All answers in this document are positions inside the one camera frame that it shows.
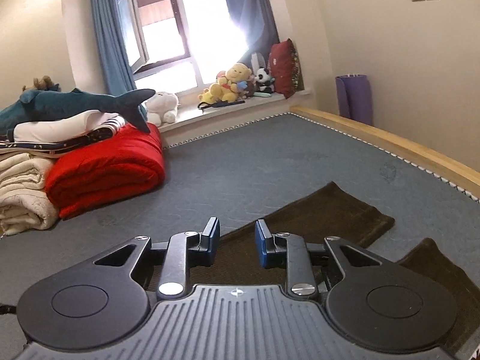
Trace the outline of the brown corduroy pants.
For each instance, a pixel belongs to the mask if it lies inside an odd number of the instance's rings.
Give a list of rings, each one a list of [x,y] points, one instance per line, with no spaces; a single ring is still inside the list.
[[[264,219],[271,233],[293,233],[307,243],[323,244],[326,262],[314,266],[317,300],[296,300],[283,292],[286,272],[260,265],[255,224]],[[204,227],[181,230],[201,233]],[[267,304],[311,306],[343,344],[373,354],[371,359],[465,359],[479,346],[479,287],[454,264],[436,241],[423,238],[399,261],[374,253],[370,246],[394,220],[376,207],[328,183],[315,193],[254,219],[229,233],[220,226],[220,243],[210,267],[192,267],[190,293],[158,300],[161,267],[150,262],[151,246],[168,242],[147,236],[148,272],[155,273],[146,323],[151,338],[160,311],[182,302],[201,302],[205,291],[239,297],[265,291]]]

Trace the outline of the white plush toy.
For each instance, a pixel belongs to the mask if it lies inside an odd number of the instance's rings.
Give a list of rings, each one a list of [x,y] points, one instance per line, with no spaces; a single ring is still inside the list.
[[[176,94],[157,92],[145,101],[147,121],[157,127],[176,122],[179,98]]]

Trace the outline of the dark navy patterned cloth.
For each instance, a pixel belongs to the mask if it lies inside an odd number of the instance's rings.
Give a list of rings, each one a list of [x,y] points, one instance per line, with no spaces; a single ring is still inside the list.
[[[91,144],[113,138],[119,131],[118,127],[107,125],[95,128],[93,131],[66,141],[55,143],[1,142],[1,155],[29,154],[42,158],[58,158],[67,153]]]

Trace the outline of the yellow bear plush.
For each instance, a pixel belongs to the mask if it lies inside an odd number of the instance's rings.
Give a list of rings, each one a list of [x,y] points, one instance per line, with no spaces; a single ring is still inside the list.
[[[199,109],[226,107],[238,103],[247,91],[251,69],[243,63],[235,63],[229,70],[220,72],[216,82],[199,94]]]

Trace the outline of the panda plush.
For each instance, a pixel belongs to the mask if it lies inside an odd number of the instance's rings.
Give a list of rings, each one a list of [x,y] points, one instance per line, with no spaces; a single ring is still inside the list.
[[[256,91],[262,94],[272,94],[274,89],[275,79],[270,76],[269,69],[260,67],[256,72]]]

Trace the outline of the cream folded blanket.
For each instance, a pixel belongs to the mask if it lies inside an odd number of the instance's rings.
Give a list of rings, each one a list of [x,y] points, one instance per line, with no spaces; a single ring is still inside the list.
[[[1,234],[47,230],[59,217],[47,197],[47,176],[55,161],[30,153],[1,156]]]

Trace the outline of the purple yoga mat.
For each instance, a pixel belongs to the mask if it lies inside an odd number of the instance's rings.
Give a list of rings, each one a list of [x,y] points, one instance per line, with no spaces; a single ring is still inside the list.
[[[340,116],[365,125],[374,124],[372,90],[366,75],[335,77]]]

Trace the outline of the blue curtain left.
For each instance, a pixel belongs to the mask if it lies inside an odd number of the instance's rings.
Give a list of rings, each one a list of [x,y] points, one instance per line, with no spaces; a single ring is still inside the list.
[[[134,72],[146,61],[134,1],[90,1],[106,89],[115,96],[134,90]]]

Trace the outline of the blue curtain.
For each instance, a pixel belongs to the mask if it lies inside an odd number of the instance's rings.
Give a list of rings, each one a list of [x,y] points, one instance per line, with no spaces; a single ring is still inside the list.
[[[247,51],[239,59],[251,64],[251,55],[269,56],[274,44],[279,42],[272,6],[269,0],[226,0],[232,21],[244,32]]]
[[[90,1],[106,89],[115,96],[134,90],[134,72],[146,61],[134,1]]]

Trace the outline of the red cushion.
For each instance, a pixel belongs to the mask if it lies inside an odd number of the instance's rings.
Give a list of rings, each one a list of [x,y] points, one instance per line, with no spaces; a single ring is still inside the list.
[[[274,87],[285,98],[292,97],[301,81],[298,52],[291,39],[272,46],[268,57],[270,75],[275,79]]]

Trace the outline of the teal shark plush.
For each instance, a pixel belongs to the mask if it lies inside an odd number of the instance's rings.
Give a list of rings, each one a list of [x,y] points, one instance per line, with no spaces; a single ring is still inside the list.
[[[141,105],[156,92],[151,88],[135,89],[120,96],[90,94],[73,89],[70,92],[30,89],[1,110],[1,135],[11,133],[16,125],[26,122],[57,121],[85,111],[116,113],[143,133],[149,131]]]

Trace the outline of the brown plush toy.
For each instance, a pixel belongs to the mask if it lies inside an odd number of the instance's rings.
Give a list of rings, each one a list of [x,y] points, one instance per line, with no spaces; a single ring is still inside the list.
[[[59,84],[55,84],[49,76],[43,76],[41,79],[34,78],[31,86],[24,85],[22,91],[27,90],[41,90],[41,91],[56,91],[61,90]]]

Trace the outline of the blue curtain right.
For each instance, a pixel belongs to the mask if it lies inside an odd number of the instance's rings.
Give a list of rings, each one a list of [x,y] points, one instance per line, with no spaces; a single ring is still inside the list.
[[[247,51],[239,59],[251,64],[251,55],[269,56],[274,44],[279,42],[272,6],[269,0],[226,0],[232,21],[244,32]]]

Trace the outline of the wooden bed frame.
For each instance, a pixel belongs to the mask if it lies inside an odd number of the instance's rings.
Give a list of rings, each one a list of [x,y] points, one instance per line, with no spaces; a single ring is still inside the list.
[[[444,154],[393,133],[339,115],[302,106],[293,106],[289,111],[388,152],[407,164],[432,174],[473,200],[479,199],[479,172]]]

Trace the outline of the window frame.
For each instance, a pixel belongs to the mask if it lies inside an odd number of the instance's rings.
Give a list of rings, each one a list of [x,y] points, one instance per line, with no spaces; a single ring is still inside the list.
[[[191,57],[181,0],[114,0],[132,73]]]

